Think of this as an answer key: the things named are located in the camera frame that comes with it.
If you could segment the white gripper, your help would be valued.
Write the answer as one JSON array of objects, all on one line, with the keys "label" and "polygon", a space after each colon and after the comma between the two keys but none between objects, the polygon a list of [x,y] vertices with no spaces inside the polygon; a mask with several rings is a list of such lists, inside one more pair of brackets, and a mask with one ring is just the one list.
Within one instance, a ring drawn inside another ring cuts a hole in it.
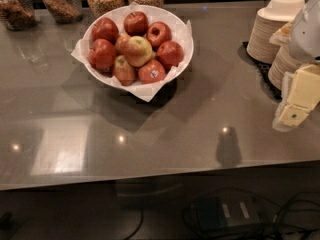
[{"label": "white gripper", "polygon": [[[269,42],[283,45],[303,63],[320,63],[320,0],[308,0],[292,21],[274,32]],[[272,127],[280,132],[298,128],[320,103],[320,67],[305,65],[294,73],[286,72],[282,82],[282,101]]]}]

